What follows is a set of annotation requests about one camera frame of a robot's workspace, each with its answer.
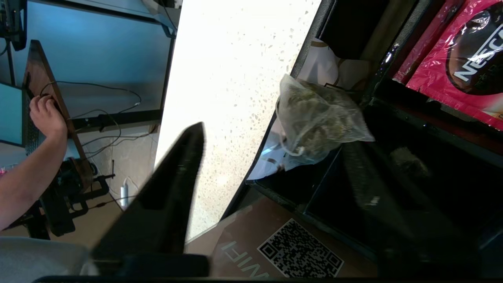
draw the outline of beige floor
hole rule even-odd
[[[145,133],[135,133],[130,136],[140,136]],[[108,180],[110,194],[118,199],[121,197],[120,188],[127,179],[129,187],[129,202],[138,193],[144,182],[151,175],[154,168],[155,152],[157,149],[159,134],[154,133],[136,140],[130,138],[119,138],[114,147],[109,147],[103,152],[92,157],[92,162],[98,168],[101,175],[112,173],[112,160],[114,161],[115,177]],[[85,146],[87,152],[97,151],[109,145],[115,140],[114,137],[104,138]]]

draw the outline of computer monitor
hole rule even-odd
[[[23,90],[0,83],[0,143],[24,147],[25,108]]]

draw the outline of white terrazzo surface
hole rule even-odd
[[[155,161],[204,122],[188,238],[220,220],[250,168],[319,3],[184,1]]]

